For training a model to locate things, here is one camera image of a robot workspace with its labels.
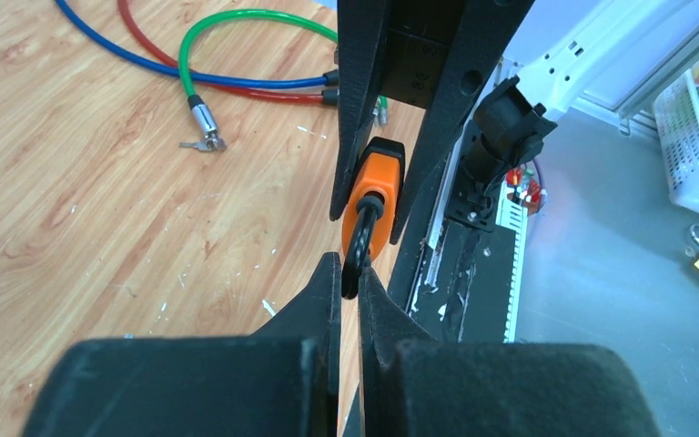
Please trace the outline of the orange black padlock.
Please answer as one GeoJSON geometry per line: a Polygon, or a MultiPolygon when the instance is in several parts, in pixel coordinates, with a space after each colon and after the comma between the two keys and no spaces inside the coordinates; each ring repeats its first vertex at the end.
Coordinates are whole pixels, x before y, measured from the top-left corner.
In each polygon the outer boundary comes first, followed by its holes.
{"type": "Polygon", "coordinates": [[[405,174],[405,147],[374,137],[356,166],[342,221],[341,295],[353,300],[362,271],[390,243],[390,235],[405,174]]]}

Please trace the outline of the green cable lock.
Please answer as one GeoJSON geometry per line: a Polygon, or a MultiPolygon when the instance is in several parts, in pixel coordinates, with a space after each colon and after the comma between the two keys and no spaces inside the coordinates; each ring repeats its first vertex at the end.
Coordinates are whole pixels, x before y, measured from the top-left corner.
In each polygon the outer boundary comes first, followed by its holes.
{"type": "Polygon", "coordinates": [[[338,43],[338,32],[308,18],[270,9],[233,9],[191,26],[177,52],[177,77],[189,108],[201,114],[206,137],[218,135],[196,84],[274,103],[338,104],[339,74],[318,73],[327,44],[311,54],[311,40],[338,43]]]}

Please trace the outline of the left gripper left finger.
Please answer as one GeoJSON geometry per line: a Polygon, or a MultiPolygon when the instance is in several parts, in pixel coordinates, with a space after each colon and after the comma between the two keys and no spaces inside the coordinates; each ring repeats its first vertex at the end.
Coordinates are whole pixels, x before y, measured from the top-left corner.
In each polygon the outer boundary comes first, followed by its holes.
{"type": "Polygon", "coordinates": [[[25,436],[332,436],[338,426],[340,262],[248,335],[106,338],[70,347],[25,436]]]}

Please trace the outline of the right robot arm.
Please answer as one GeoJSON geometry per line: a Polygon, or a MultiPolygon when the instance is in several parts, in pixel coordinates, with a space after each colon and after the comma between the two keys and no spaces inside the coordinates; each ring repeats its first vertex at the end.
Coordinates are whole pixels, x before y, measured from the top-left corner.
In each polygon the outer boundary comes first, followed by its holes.
{"type": "Polygon", "coordinates": [[[340,1],[342,242],[488,229],[505,174],[602,76],[644,86],[699,27],[699,1],[340,1]]]}

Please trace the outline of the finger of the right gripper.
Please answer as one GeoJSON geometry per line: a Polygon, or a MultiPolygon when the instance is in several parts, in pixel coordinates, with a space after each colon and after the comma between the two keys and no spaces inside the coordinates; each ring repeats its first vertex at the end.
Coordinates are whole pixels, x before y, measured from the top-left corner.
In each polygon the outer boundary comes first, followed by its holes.
{"type": "Polygon", "coordinates": [[[394,1],[390,98],[424,109],[390,235],[397,243],[415,198],[461,134],[530,1],[394,1]]]}
{"type": "Polygon", "coordinates": [[[389,17],[388,1],[338,2],[339,149],[329,207],[332,221],[348,205],[355,167],[369,138],[389,17]]]}

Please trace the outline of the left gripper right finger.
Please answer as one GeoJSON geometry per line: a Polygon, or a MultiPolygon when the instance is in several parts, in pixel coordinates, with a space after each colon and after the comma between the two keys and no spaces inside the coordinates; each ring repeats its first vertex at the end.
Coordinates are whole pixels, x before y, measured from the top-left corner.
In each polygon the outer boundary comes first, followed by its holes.
{"type": "Polygon", "coordinates": [[[607,348],[434,340],[358,282],[360,413],[366,436],[656,436],[633,373],[607,348]]]}

